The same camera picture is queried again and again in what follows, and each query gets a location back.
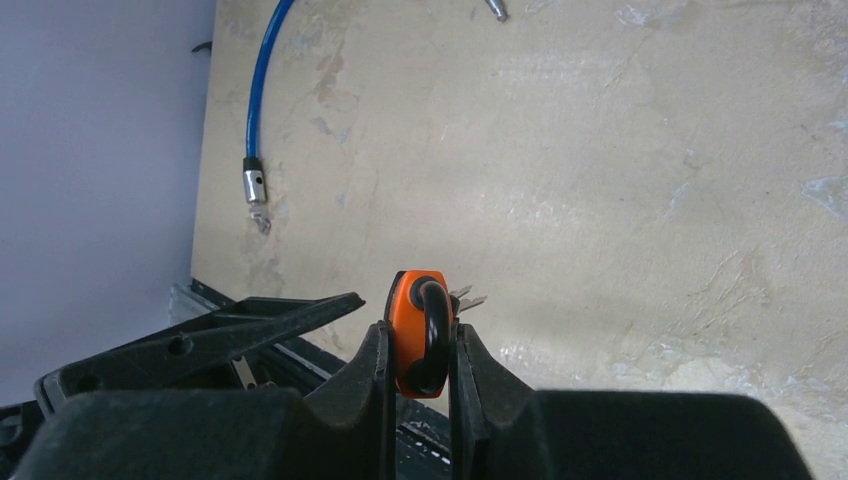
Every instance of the white wall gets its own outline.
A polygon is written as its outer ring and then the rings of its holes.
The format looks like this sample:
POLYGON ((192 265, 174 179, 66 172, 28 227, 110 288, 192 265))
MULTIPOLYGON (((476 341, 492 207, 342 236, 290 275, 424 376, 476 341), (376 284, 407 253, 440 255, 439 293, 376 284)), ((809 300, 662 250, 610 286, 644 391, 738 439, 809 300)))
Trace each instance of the white wall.
POLYGON ((167 325, 214 0, 0 2, 0 405, 167 325))

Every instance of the clamp jaw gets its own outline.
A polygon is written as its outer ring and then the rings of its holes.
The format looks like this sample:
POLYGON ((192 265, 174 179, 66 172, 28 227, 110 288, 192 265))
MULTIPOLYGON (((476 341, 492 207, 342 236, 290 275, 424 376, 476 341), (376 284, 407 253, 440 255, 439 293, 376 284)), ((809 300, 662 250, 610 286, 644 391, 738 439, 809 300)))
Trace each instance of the clamp jaw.
POLYGON ((400 272, 385 321, 306 396, 198 389, 197 375, 356 310, 355 293, 288 301, 273 317, 222 309, 226 323, 210 313, 63 367, 37 383, 48 419, 15 478, 393 480, 413 428, 398 421, 396 394, 436 395, 444 373, 454 480, 811 478, 777 418, 746 397, 533 390, 459 322, 446 292, 438 272, 400 272))

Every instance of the stained concrete surface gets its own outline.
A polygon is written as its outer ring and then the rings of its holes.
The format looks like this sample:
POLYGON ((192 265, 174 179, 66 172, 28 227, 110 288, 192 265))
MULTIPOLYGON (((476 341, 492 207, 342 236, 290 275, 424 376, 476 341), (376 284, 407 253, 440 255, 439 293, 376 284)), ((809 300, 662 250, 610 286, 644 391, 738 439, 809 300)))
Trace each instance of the stained concrete surface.
MULTIPOLYGON (((349 358, 397 270, 535 387, 766 402, 848 466, 848 5, 301 0, 268 71, 274 226, 239 178, 273 0, 221 0, 192 272, 225 294, 356 290, 310 335, 349 358)), ((436 403, 444 408, 445 400, 436 403)))

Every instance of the key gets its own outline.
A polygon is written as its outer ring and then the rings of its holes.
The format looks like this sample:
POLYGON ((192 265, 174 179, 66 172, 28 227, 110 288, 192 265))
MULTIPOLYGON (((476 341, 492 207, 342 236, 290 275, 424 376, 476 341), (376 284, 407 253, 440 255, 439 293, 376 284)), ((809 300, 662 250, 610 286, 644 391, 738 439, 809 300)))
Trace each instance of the key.
POLYGON ((448 292, 450 294, 451 298, 455 298, 458 301, 458 302, 453 302, 453 303, 458 304, 456 306, 455 315, 459 315, 460 313, 462 313, 462 312, 464 312, 464 311, 466 311, 470 308, 474 308, 477 305, 480 305, 481 303, 486 301, 486 298, 488 298, 486 296, 477 297, 477 298, 474 298, 474 299, 462 298, 465 295, 467 295, 468 292, 470 292, 470 291, 471 291, 471 285, 468 285, 466 287, 460 288, 459 290, 454 290, 454 291, 448 292))

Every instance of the metal cable end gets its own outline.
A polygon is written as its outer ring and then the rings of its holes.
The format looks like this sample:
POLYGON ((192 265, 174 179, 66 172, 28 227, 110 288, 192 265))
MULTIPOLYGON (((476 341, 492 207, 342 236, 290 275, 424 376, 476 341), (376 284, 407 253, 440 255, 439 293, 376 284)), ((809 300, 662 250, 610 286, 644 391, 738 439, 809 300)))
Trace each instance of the metal cable end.
POLYGON ((271 219, 268 218, 268 209, 265 205, 251 205, 248 210, 250 218, 256 222, 256 228, 262 235, 268 235, 271 231, 271 219))
POLYGON ((245 170, 242 172, 244 181, 244 200, 249 204, 265 203, 268 197, 265 195, 265 179, 262 170, 245 170))
POLYGON ((501 0, 486 0, 486 5, 492 10, 492 13, 498 18, 498 21, 503 23, 508 18, 506 7, 501 0))

